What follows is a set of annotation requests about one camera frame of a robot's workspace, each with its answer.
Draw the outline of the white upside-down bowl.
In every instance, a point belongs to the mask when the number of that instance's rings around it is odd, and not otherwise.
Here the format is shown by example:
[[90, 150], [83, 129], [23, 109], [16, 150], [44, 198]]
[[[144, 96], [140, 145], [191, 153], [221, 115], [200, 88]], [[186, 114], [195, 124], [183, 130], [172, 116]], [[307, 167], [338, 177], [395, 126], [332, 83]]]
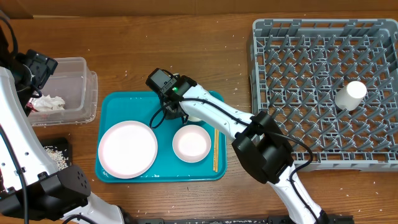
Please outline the white upside-down bowl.
[[200, 122], [200, 121], [201, 121], [201, 119], [199, 119], [199, 118], [197, 118], [197, 117], [194, 117], [194, 116], [189, 116], [189, 117], [188, 117], [188, 120], [189, 120], [190, 122]]

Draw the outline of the white paper napkin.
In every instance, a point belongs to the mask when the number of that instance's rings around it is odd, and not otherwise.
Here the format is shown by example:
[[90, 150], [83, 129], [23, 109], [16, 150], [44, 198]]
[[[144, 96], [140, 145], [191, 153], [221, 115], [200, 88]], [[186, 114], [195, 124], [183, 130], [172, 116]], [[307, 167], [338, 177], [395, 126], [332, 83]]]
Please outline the white paper napkin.
[[59, 96], [51, 97], [50, 95], [33, 98], [30, 103], [33, 109], [38, 112], [64, 110], [65, 106], [63, 98]]

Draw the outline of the large pink round plate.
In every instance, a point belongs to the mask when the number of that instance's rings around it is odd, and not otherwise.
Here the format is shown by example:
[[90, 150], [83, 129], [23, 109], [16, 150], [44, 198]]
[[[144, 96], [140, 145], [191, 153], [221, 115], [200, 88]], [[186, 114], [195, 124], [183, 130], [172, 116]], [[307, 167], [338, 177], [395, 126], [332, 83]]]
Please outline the large pink round plate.
[[119, 179], [132, 179], [145, 173], [154, 163], [157, 152], [153, 130], [138, 121], [113, 125], [98, 145], [99, 163], [107, 173]]

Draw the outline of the white rice pile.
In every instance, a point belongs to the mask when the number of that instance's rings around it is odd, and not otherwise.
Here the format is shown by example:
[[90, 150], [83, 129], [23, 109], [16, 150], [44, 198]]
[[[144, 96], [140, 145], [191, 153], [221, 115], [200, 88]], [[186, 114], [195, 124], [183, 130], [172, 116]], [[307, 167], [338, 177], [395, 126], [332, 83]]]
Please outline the white rice pile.
[[69, 156], [67, 155], [67, 149], [61, 149], [57, 146], [45, 146], [44, 150], [50, 156], [50, 158], [57, 164], [59, 170], [66, 169], [70, 166]]

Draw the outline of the white upside-down cup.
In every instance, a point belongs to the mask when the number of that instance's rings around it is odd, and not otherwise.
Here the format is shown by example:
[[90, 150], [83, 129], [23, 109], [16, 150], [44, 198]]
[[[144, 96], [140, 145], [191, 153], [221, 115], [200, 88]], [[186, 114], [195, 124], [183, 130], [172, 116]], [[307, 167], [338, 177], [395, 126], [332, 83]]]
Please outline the white upside-down cup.
[[352, 81], [336, 93], [335, 105], [341, 110], [353, 111], [362, 102], [367, 92], [365, 84]]

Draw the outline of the red snack wrapper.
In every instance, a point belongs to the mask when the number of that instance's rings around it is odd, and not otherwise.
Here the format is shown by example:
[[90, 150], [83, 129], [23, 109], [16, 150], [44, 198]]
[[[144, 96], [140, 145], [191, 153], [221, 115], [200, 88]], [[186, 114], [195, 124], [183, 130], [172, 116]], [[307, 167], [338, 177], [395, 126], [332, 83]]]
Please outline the red snack wrapper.
[[37, 112], [37, 110], [34, 108], [34, 106], [33, 106], [32, 103], [28, 103], [28, 104], [26, 105], [26, 107], [27, 107], [28, 109], [30, 109], [31, 111], [33, 111], [33, 112]]

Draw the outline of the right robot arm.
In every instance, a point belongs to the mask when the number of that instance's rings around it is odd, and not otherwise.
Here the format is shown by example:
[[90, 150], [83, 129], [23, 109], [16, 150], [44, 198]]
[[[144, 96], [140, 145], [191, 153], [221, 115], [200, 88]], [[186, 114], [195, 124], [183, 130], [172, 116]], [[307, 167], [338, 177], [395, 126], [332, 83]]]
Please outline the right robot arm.
[[269, 184], [287, 208], [294, 223], [328, 223], [326, 212], [305, 190], [292, 158], [294, 142], [307, 152], [301, 141], [286, 136], [274, 118], [261, 111], [245, 113], [212, 96], [196, 81], [185, 75], [173, 75], [156, 68], [146, 85], [160, 100], [159, 112], [165, 119], [198, 118], [232, 141], [232, 147], [243, 169], [255, 180]]

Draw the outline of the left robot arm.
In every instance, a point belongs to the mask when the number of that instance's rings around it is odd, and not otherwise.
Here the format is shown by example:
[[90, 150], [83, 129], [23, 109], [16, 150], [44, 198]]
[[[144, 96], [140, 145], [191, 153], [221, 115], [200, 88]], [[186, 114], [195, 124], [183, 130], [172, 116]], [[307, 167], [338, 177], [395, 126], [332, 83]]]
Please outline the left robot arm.
[[1, 200], [5, 217], [61, 220], [64, 223], [134, 223], [121, 207], [111, 205], [91, 191], [78, 166], [60, 170], [38, 140], [29, 120], [31, 98], [42, 88], [58, 63], [34, 50], [13, 50], [1, 35], [1, 174], [7, 192]]

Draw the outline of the clear plastic waste bin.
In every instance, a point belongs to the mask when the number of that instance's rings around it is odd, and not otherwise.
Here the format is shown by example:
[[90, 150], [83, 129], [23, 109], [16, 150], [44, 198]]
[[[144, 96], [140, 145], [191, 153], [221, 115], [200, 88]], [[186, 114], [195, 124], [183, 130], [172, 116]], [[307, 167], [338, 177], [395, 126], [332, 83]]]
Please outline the clear plastic waste bin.
[[57, 100], [49, 111], [33, 110], [28, 116], [32, 126], [79, 124], [92, 122], [98, 104], [98, 77], [82, 57], [56, 58], [58, 65], [41, 92], [32, 102]]

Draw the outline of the black rectangular waste tray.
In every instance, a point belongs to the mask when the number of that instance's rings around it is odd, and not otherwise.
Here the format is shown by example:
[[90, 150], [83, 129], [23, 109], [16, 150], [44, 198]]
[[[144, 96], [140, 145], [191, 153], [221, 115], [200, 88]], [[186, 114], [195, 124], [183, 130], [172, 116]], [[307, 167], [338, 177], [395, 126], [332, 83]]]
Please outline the black rectangular waste tray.
[[42, 139], [40, 140], [41, 145], [43, 148], [45, 146], [57, 146], [61, 149], [67, 149], [70, 161], [70, 166], [72, 165], [72, 145], [68, 142], [66, 138], [53, 138], [53, 139]]

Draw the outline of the small white round plate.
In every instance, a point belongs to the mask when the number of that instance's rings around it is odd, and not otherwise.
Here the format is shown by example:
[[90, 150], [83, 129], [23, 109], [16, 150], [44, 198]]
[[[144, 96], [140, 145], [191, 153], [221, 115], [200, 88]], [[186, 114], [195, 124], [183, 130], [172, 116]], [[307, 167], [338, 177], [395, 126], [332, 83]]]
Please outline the small white round plate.
[[204, 160], [209, 154], [211, 138], [203, 127], [190, 124], [175, 133], [172, 147], [181, 161], [196, 163]]

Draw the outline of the teal plastic serving tray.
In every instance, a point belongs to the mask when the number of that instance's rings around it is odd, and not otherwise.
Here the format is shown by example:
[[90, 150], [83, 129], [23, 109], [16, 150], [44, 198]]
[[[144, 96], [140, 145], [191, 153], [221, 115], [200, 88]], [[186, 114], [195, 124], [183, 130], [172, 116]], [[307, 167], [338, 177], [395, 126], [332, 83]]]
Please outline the teal plastic serving tray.
[[[145, 125], [160, 108], [158, 96], [153, 91], [121, 91], [109, 94], [102, 103], [98, 138], [113, 125], [122, 121], [139, 121]], [[227, 141], [224, 134], [219, 135], [218, 170], [213, 170], [213, 150], [204, 160], [187, 163], [174, 153], [172, 140], [183, 126], [181, 119], [164, 120], [154, 130], [159, 145], [153, 165], [145, 173], [133, 179], [118, 179], [105, 171], [96, 159], [95, 173], [99, 180], [106, 183], [155, 183], [155, 182], [191, 182], [218, 180], [227, 170]]]

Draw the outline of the grey plastic dish rack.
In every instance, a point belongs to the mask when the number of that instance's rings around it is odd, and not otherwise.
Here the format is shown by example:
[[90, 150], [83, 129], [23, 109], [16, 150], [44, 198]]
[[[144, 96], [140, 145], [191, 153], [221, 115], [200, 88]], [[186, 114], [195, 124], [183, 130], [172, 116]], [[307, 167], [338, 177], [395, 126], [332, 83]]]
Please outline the grey plastic dish rack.
[[[304, 171], [397, 170], [397, 22], [393, 19], [258, 19], [248, 41], [252, 112], [265, 111], [294, 144]], [[352, 81], [367, 93], [335, 105]]]

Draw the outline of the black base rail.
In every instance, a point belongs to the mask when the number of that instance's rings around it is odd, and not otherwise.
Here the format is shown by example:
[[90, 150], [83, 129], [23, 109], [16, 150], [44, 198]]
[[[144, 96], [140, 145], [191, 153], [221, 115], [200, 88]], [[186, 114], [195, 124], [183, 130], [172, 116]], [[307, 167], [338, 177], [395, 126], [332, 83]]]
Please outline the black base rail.
[[164, 220], [163, 218], [140, 218], [136, 222], [138, 224], [294, 224], [288, 215], [241, 219]]

